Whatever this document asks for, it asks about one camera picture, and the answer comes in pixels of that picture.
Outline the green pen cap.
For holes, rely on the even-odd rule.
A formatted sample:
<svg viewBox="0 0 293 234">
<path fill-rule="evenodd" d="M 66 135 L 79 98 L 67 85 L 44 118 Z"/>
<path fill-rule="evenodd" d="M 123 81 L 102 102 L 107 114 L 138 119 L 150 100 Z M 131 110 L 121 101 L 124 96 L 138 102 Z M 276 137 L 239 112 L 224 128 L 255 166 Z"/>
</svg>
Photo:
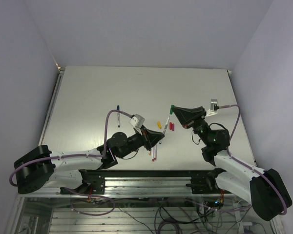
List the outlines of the green pen cap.
<svg viewBox="0 0 293 234">
<path fill-rule="evenodd" d="M 171 107 L 170 107 L 170 111 L 169 111 L 169 114 L 170 114 L 170 115 L 173 114 L 173 108 L 174 108 L 174 105 L 171 105 Z"/>
</svg>

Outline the green pen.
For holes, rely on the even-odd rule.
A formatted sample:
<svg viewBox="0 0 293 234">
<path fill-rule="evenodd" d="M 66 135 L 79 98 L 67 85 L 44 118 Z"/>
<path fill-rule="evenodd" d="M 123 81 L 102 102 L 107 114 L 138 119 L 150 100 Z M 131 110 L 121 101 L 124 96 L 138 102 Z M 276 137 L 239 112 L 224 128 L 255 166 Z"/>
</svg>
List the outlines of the green pen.
<svg viewBox="0 0 293 234">
<path fill-rule="evenodd" d="M 163 128 L 163 134 L 166 133 L 166 130 L 167 130 L 168 125 L 169 125 L 169 120 L 170 120 L 170 116 L 168 116 L 168 118 L 167 118 L 167 120 L 166 120 L 165 126 L 164 126 L 164 128 Z"/>
</svg>

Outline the blue pen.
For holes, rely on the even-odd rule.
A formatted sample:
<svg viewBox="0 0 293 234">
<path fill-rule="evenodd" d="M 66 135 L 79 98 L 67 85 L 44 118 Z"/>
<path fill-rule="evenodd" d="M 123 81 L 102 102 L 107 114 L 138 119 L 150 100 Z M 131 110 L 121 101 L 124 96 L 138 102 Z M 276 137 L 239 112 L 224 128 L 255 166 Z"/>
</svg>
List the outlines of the blue pen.
<svg viewBox="0 0 293 234">
<path fill-rule="evenodd" d="M 120 110 L 120 106 L 119 105 L 117 105 L 117 111 L 119 111 Z M 117 126 L 118 126 L 118 128 L 120 128 L 120 126 L 121 126 L 121 120 L 120 120 L 120 113 L 118 112 L 117 113 Z"/>
</svg>

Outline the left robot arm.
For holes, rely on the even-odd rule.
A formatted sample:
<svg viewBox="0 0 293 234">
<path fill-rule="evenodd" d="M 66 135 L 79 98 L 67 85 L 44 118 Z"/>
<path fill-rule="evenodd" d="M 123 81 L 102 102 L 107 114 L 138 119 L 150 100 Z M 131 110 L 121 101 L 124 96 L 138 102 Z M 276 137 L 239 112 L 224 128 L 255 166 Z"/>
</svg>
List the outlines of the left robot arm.
<svg viewBox="0 0 293 234">
<path fill-rule="evenodd" d="M 106 145 L 81 152 L 56 152 L 47 145 L 37 146 L 14 162 L 13 178 L 19 194 L 30 194 L 42 188 L 64 188 L 84 194 L 90 182 L 83 172 L 108 169 L 117 165 L 118 159 L 138 151 L 141 147 L 151 150 L 165 135 L 143 127 L 127 136 L 116 132 L 107 139 Z"/>
</svg>

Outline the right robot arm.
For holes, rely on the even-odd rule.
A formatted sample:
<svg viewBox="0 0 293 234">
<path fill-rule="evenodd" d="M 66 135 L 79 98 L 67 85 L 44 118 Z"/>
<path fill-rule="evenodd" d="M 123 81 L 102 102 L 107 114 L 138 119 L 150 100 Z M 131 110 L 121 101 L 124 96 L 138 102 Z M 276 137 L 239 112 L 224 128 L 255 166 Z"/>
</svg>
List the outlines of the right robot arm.
<svg viewBox="0 0 293 234">
<path fill-rule="evenodd" d="M 242 198 L 265 221 L 287 214 L 293 202 L 278 171 L 264 170 L 233 156 L 229 146 L 234 133 L 223 125 L 212 129 L 205 120 L 209 112 L 204 107 L 172 105 L 170 111 L 183 128 L 192 129 L 205 145 L 203 159 L 215 167 L 205 182 L 209 192 L 225 190 Z"/>
</svg>

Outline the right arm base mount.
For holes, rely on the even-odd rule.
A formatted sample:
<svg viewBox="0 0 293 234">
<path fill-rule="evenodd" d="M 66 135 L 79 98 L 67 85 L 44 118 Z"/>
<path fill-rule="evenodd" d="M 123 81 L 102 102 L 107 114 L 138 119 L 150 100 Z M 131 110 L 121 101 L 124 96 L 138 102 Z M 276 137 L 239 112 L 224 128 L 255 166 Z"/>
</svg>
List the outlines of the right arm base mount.
<svg viewBox="0 0 293 234">
<path fill-rule="evenodd" d="M 215 179 L 223 172 L 225 172 L 225 170 L 220 168 L 191 171 L 191 179 L 190 182 L 186 184 L 186 187 L 191 188 L 193 195 L 219 194 L 221 190 Z"/>
</svg>

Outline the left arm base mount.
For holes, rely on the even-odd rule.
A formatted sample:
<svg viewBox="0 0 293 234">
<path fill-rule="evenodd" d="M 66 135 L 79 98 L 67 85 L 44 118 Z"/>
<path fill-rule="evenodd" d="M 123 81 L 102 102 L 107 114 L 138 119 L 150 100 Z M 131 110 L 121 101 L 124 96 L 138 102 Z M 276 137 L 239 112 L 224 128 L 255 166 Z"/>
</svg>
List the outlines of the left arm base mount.
<svg viewBox="0 0 293 234">
<path fill-rule="evenodd" d="M 81 185 L 76 188 L 68 187 L 74 193 L 60 187 L 60 194 L 62 195 L 72 195 L 75 193 L 78 194 L 87 194 L 87 195 L 103 195 L 105 192 L 105 178 L 98 172 L 92 170 L 79 170 L 81 175 Z"/>
</svg>

